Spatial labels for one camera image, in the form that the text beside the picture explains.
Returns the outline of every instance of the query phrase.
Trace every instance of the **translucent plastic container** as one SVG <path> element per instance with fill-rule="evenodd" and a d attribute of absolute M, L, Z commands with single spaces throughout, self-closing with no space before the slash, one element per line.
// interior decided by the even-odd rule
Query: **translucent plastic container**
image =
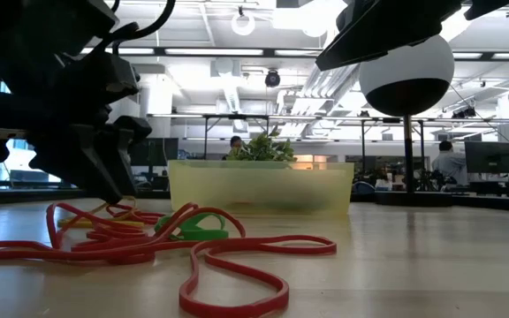
<path fill-rule="evenodd" d="M 169 162 L 172 208 L 192 201 L 232 213 L 346 216 L 352 163 Z"/>

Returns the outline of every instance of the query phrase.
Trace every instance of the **wooden table surface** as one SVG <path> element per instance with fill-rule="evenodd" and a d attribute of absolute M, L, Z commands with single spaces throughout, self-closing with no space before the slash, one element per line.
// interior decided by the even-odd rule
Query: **wooden table surface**
<path fill-rule="evenodd" d="M 89 210 L 99 202 L 69 203 Z M 48 244 L 48 204 L 1 205 L 0 239 Z M 167 201 L 139 205 L 169 210 Z M 240 218 L 249 236 L 328 237 L 338 243 L 336 255 L 225 257 L 268 270 L 290 284 L 289 308 L 270 317 L 509 318 L 509 212 L 354 203 L 349 215 L 344 222 Z M 66 238 L 81 239 L 82 230 Z M 187 250 L 158 253 L 154 263 L 129 266 L 0 261 L 0 318 L 190 317 L 178 306 L 178 288 L 189 268 Z M 202 265 L 196 297 L 238 305 L 272 293 L 265 285 Z"/>

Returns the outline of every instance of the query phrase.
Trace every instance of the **computer monitor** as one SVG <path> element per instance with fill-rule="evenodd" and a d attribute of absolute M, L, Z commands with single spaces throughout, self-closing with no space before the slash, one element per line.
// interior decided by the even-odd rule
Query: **computer monitor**
<path fill-rule="evenodd" d="M 150 138 L 129 149 L 132 166 L 166 166 L 178 159 L 178 138 Z"/>
<path fill-rule="evenodd" d="M 468 173 L 509 173 L 509 142 L 465 142 Z"/>

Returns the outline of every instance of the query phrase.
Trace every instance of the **green plant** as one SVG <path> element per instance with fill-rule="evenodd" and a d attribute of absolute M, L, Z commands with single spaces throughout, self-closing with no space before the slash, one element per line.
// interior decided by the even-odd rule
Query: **green plant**
<path fill-rule="evenodd" d="M 234 161 L 276 161 L 295 162 L 290 140 L 285 142 L 273 142 L 271 137 L 277 137 L 277 128 L 270 136 L 265 132 L 252 139 L 249 143 L 242 143 L 240 148 L 233 148 L 227 160 Z"/>

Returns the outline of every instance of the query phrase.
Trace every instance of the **green rubber band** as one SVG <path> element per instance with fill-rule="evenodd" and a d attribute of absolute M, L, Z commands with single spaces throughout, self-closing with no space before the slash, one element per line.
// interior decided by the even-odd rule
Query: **green rubber band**
<path fill-rule="evenodd" d="M 203 219 L 209 216 L 214 216 L 219 221 L 221 228 L 219 230 L 204 230 L 199 227 L 197 224 L 201 222 Z M 155 225 L 155 231 L 159 231 L 160 228 L 168 223 L 171 219 L 171 216 L 164 216 L 158 220 Z M 214 239 L 227 239 L 229 238 L 229 232 L 224 230 L 225 227 L 225 219 L 217 215 L 215 213 L 201 213 L 197 216 L 190 217 L 185 222 L 183 222 L 180 228 L 180 234 L 170 235 L 170 238 L 173 240 L 214 240 Z"/>

